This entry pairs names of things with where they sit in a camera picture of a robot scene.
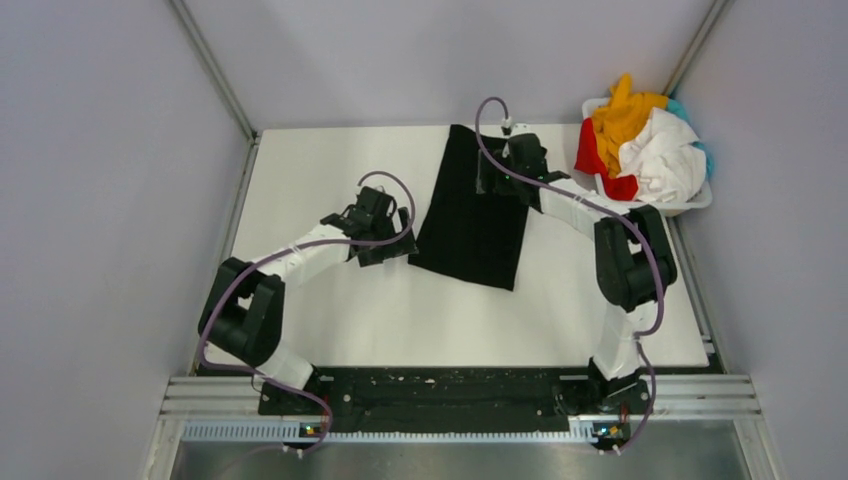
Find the black t-shirt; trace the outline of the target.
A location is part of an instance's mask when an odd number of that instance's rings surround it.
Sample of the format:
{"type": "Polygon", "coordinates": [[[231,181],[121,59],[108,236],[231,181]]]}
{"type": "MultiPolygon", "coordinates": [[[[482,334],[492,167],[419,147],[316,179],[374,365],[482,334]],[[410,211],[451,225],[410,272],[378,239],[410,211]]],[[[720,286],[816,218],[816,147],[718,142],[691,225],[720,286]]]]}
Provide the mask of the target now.
{"type": "Polygon", "coordinates": [[[449,129],[442,161],[408,264],[512,291],[528,217],[515,197],[476,192],[479,145],[472,129],[449,129]]]}

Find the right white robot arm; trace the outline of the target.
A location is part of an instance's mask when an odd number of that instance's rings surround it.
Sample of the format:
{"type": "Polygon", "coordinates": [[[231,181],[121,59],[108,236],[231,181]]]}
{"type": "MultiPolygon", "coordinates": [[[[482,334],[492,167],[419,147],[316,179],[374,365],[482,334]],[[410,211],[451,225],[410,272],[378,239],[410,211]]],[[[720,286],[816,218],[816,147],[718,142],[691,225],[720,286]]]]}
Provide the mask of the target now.
{"type": "Polygon", "coordinates": [[[639,379],[641,338],[662,322],[664,296],[677,266],[664,222],[650,206],[628,209],[551,171],[537,135],[513,130],[503,147],[478,150],[476,192],[515,197],[556,218],[594,245],[595,278],[606,306],[601,339],[590,357],[587,380],[557,402],[576,414],[612,412],[630,398],[649,395],[639,379]]]}

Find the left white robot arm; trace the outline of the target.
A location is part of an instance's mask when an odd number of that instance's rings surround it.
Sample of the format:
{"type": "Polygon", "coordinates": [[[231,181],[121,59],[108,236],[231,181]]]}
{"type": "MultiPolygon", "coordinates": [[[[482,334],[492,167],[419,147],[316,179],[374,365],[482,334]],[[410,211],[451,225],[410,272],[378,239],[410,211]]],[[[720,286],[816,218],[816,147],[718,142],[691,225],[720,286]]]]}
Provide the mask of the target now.
{"type": "Polygon", "coordinates": [[[297,413],[333,414],[314,381],[317,369],[283,338],[287,294],[351,261],[378,265],[415,252],[414,203],[365,189],[293,243],[250,261],[230,257],[216,273],[201,315],[196,361],[206,371],[258,377],[297,413]]]}

